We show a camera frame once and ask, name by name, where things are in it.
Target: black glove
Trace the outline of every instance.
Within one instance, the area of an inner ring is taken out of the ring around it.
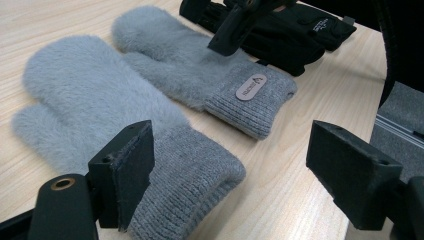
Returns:
[[[326,50],[334,51],[356,31],[356,27],[317,8],[295,4],[278,13],[272,13],[282,21],[296,21],[304,33],[322,44]]]
[[[211,2],[199,25],[216,33],[232,9],[231,2],[225,3],[230,6]],[[304,34],[296,24],[283,21],[274,13],[257,21],[241,48],[293,76],[304,73],[304,65],[315,62],[325,52],[323,46]]]

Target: black mount bracket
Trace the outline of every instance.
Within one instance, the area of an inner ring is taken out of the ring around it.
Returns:
[[[34,209],[0,223],[0,239],[98,239],[97,220],[125,231],[153,167],[151,122],[129,125],[90,160],[86,176],[43,184]]]
[[[397,239],[424,240],[424,177],[406,184],[403,166],[349,131],[314,121],[306,166],[355,228],[381,230],[386,217]]]

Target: brand logo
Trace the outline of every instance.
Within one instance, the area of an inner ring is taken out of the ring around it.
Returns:
[[[324,19],[324,20],[322,20],[322,21],[319,21],[319,22],[317,23],[317,25],[315,25],[315,27],[314,27],[314,31],[315,31],[315,32],[318,32],[318,31],[320,31],[320,30],[322,30],[322,29],[326,28],[326,27],[327,27],[327,22],[328,22],[328,18],[326,18],[326,19]]]
[[[259,89],[266,83],[267,78],[263,74],[255,74],[251,76],[236,92],[236,97],[240,100],[247,101],[252,99]]]

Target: light wood grain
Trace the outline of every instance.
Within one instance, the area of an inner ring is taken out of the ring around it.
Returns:
[[[28,58],[59,38],[98,35],[136,6],[154,4],[178,16],[180,1],[0,1],[0,221],[34,207],[38,188],[56,173],[17,139],[10,122],[33,100],[21,85]],[[272,134],[255,141],[207,113],[179,105],[197,130],[240,158],[243,183],[202,221],[191,239],[344,239],[348,220],[305,166],[314,119],[368,141],[385,79],[380,33],[358,30],[295,78],[298,93],[276,116]],[[127,239],[100,230],[101,239]]]

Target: screw hole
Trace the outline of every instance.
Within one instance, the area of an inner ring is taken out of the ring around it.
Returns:
[[[51,189],[54,191],[61,191],[71,187],[72,185],[74,185],[74,183],[75,183],[75,179],[73,178],[62,178],[54,182],[51,185]]]

